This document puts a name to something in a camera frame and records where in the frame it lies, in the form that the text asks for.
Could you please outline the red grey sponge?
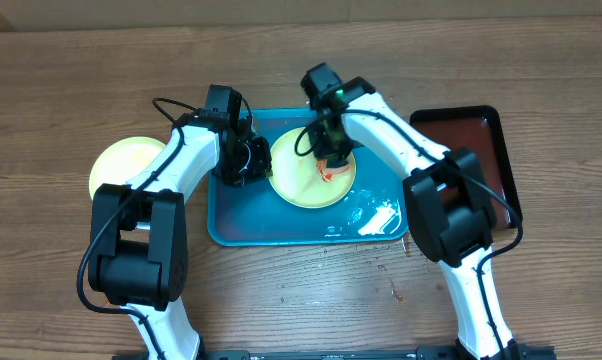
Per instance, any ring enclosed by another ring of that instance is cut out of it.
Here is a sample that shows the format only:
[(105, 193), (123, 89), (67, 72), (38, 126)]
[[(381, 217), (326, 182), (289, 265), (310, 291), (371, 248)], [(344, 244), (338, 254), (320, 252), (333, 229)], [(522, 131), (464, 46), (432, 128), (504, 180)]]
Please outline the red grey sponge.
[(346, 173), (349, 170), (350, 165), (347, 162), (338, 164), (336, 167), (330, 167), (327, 160), (317, 162), (317, 172), (324, 182), (332, 182), (335, 176)]

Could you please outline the green plate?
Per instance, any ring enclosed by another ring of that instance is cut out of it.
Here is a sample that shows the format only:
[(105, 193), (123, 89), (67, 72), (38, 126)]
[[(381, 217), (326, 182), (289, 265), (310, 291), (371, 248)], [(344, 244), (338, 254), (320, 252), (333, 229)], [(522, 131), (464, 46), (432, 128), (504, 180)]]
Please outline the green plate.
[(272, 171), (269, 178), (275, 192), (287, 202), (309, 209), (323, 208), (341, 200), (351, 189), (356, 176), (356, 161), (351, 153), (350, 170), (324, 182), (317, 172), (313, 154), (301, 157), (294, 145), (303, 127), (286, 132), (271, 146)]
[(150, 137), (129, 137), (104, 150), (94, 162), (89, 175), (88, 189), (93, 199), (104, 183), (122, 185), (141, 173), (165, 148), (165, 144)]

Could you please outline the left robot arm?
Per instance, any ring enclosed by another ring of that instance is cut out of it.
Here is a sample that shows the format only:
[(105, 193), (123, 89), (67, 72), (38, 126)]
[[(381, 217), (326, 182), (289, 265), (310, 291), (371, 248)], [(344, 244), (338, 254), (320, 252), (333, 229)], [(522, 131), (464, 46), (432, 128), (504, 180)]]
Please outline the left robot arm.
[(172, 118), (160, 154), (122, 185), (104, 183), (92, 200), (90, 244), (77, 271), (81, 303), (130, 317), (146, 359), (202, 359), (182, 293), (188, 275), (185, 205), (205, 174), (243, 187), (272, 174), (269, 145), (256, 134), (248, 102), (212, 85), (203, 107)]

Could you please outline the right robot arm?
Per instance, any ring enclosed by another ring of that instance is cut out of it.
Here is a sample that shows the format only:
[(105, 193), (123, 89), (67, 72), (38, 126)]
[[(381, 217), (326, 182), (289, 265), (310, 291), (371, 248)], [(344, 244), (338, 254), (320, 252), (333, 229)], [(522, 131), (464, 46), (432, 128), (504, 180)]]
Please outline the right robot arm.
[(492, 247), (499, 203), (516, 228), (517, 211), (485, 183), (477, 156), (452, 151), (398, 116), (361, 77), (343, 81), (327, 64), (306, 72), (301, 86), (316, 120), (304, 129), (309, 153), (342, 162), (355, 144), (370, 149), (402, 179), (410, 234), (439, 265), (455, 309), (457, 350), (466, 359), (516, 359), (518, 344), (499, 304)]

